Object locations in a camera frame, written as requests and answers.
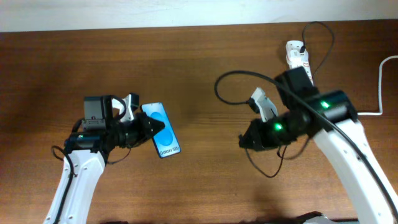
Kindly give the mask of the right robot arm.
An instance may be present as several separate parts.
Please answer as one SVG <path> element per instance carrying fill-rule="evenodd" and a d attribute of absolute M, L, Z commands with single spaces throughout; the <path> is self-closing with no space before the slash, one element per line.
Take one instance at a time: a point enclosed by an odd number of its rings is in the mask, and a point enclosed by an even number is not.
<path fill-rule="evenodd" d="M 287 70 L 271 82 L 288 112 L 266 122 L 252 120 L 239 137 L 239 146 L 265 151 L 306 134 L 333 166 L 360 223 L 397 223 L 397 194 L 346 94 L 341 90 L 320 93 L 302 67 Z"/>

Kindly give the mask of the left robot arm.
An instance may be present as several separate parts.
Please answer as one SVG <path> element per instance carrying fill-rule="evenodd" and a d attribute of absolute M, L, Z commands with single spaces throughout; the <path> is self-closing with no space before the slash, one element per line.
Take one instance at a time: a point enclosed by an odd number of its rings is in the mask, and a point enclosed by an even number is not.
<path fill-rule="evenodd" d="M 86 223 L 96 185 L 116 148 L 140 146 L 165 128 L 144 112 L 135 113 L 138 97 L 87 96 L 79 119 L 63 147 L 60 183 L 45 223 Z"/>

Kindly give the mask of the blue Galaxy smartphone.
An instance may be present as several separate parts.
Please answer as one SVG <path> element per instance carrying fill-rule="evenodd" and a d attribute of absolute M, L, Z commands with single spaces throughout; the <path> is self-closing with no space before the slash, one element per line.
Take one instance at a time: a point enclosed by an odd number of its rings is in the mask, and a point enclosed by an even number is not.
<path fill-rule="evenodd" d="M 165 124 L 165 128 L 152 138 L 159 157 L 163 159 L 180 153 L 181 147 L 164 105 L 161 102 L 144 104 L 141 110 L 151 118 Z"/>

